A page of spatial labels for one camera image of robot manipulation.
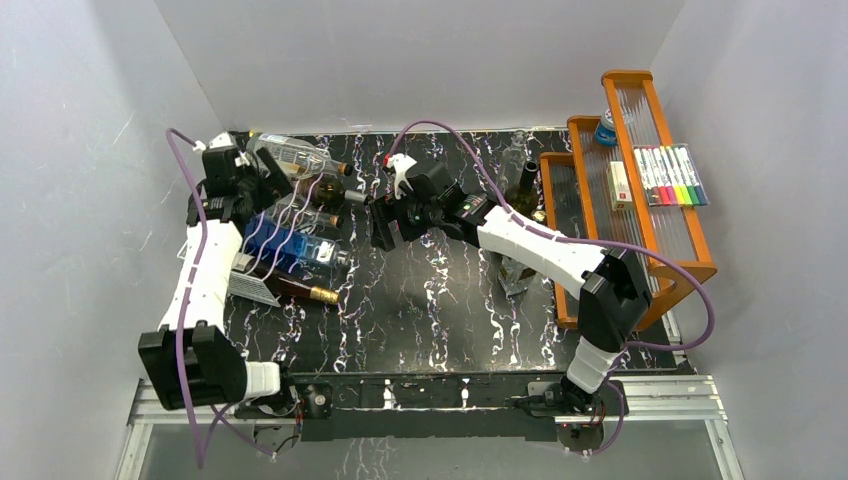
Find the dark green wine bottle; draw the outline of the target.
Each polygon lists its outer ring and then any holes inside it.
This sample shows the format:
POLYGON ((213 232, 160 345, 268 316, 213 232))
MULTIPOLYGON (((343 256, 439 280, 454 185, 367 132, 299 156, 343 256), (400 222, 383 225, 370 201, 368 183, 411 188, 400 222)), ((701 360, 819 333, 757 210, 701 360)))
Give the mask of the dark green wine bottle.
POLYGON ((507 203, 525 217, 529 217, 539 205, 539 194, 535 187, 538 173, 538 163, 533 160, 526 161, 517 179, 505 192, 507 203))

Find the clear square liquor bottle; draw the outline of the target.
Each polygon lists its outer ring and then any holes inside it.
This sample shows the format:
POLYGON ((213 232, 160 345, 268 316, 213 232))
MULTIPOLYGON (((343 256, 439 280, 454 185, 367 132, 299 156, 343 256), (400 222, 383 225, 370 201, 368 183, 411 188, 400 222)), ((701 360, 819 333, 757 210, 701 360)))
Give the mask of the clear square liquor bottle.
POLYGON ((508 257, 501 258, 497 280, 507 297, 526 292, 536 276, 536 271, 508 257))

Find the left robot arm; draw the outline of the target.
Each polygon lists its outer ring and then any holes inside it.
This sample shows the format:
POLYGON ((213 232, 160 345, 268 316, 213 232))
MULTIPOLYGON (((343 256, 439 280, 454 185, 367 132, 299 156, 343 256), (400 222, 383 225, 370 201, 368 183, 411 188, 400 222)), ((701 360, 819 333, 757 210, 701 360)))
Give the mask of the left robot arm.
POLYGON ((259 399, 286 416, 297 407, 297 387, 279 363, 246 360, 223 320, 245 228, 290 186, 279 168, 266 176, 236 146, 207 147, 201 159, 205 177, 189 200, 177 286, 157 329, 140 336, 139 356, 166 410, 259 399))

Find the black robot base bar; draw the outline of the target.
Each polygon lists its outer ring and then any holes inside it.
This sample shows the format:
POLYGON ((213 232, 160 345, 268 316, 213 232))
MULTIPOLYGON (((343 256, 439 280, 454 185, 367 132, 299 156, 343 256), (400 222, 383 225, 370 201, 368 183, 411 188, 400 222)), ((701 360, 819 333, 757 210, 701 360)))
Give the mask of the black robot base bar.
POLYGON ((629 412, 621 382, 586 394, 561 372, 301 373, 235 416, 290 423, 305 442, 504 437, 592 454, 616 437, 629 412))

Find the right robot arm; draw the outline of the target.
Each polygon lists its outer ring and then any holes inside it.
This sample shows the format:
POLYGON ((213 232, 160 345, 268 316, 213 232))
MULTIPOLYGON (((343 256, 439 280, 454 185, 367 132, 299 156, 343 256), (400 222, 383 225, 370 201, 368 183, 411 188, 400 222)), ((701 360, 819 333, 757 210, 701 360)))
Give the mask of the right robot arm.
POLYGON ((580 340, 565 374, 563 399, 571 411, 590 413, 603 399, 601 385, 615 359, 652 303, 636 252, 564 236, 484 193, 466 193, 438 162, 395 154, 383 168, 393 186, 369 204, 373 247, 390 251, 395 233, 412 242, 438 229, 518 261, 577 299, 580 340))

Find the clear round glass bottle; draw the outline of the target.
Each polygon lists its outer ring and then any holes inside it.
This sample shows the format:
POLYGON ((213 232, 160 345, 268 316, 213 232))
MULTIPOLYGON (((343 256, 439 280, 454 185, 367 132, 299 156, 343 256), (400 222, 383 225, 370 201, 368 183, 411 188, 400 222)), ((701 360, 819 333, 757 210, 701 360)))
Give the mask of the clear round glass bottle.
POLYGON ((247 148, 252 152, 265 148, 284 173, 293 179, 321 173, 350 176, 354 171, 351 164, 337 161, 328 149, 281 134, 254 135, 248 140, 247 148))

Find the dark silver-capped wine bottle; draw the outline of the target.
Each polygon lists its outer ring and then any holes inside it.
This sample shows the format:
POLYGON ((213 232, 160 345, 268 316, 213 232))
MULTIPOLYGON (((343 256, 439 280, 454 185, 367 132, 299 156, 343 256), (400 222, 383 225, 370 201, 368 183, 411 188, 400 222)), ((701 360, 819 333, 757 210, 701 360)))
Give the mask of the dark silver-capped wine bottle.
POLYGON ((313 175, 296 181, 295 192, 308 203, 325 208, 339 207, 345 202, 367 205, 371 196, 357 190, 346 189, 333 176, 313 175))

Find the blue liquor bottle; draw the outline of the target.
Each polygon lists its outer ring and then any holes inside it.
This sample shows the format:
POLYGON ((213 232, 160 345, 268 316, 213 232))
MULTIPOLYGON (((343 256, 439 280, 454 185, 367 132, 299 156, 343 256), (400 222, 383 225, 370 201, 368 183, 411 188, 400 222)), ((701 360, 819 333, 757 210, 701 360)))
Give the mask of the blue liquor bottle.
POLYGON ((313 267, 348 267, 350 253, 330 239, 280 227, 269 218, 255 216, 245 229, 245 252, 268 265, 286 261, 313 267))

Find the brown gold-capped bottle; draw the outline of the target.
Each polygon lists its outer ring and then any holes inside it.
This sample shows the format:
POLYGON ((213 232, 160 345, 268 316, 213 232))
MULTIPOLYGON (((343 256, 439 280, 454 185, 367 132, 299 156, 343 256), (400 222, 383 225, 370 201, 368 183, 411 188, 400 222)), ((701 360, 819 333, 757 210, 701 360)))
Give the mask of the brown gold-capped bottle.
POLYGON ((255 264, 254 257, 236 254, 228 287, 231 295, 274 307, 279 307, 279 300, 285 297, 298 297, 329 305, 339 303, 338 291, 308 285, 303 280, 263 262, 259 262, 256 268, 249 272, 255 264))

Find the blue white lidded jar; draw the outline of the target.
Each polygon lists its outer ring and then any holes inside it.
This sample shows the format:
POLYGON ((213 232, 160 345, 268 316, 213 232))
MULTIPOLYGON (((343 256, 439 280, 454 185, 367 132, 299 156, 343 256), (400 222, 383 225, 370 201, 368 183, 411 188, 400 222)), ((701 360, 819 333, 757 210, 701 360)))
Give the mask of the blue white lidded jar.
POLYGON ((606 109, 599 118, 594 131, 595 140, 606 147, 615 147, 618 143, 612 112, 606 109))

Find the white red small box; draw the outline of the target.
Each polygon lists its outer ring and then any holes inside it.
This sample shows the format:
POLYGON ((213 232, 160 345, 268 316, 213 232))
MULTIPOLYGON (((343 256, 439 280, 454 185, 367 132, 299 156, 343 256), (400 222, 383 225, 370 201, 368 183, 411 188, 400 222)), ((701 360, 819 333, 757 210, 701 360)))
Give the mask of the white red small box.
POLYGON ((607 167, 608 193, 614 211, 634 208, 632 191, 623 161, 610 161, 607 167))

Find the orange wooden tiered shelf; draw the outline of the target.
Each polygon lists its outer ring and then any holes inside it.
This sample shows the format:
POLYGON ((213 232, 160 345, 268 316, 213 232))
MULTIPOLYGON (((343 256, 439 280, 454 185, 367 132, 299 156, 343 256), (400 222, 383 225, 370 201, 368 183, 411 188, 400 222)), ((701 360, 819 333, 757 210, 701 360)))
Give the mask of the orange wooden tiered shelf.
POLYGON ((615 123, 617 145, 594 138, 600 116, 572 116, 567 122, 571 149, 539 156, 547 224, 570 236, 641 245, 673 260, 699 282, 717 272, 698 217, 703 207, 649 207, 632 148, 672 145, 668 123, 647 70, 610 70, 601 77, 615 123), (634 208, 614 211, 607 167, 623 161, 634 208))

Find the coloured marker pen set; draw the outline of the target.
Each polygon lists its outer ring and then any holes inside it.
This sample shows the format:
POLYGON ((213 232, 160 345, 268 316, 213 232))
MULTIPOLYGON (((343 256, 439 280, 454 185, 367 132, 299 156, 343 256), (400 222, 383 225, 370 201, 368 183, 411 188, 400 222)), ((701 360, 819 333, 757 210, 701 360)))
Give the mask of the coloured marker pen set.
POLYGON ((709 204, 686 143, 635 146, 632 153, 649 207, 709 204))

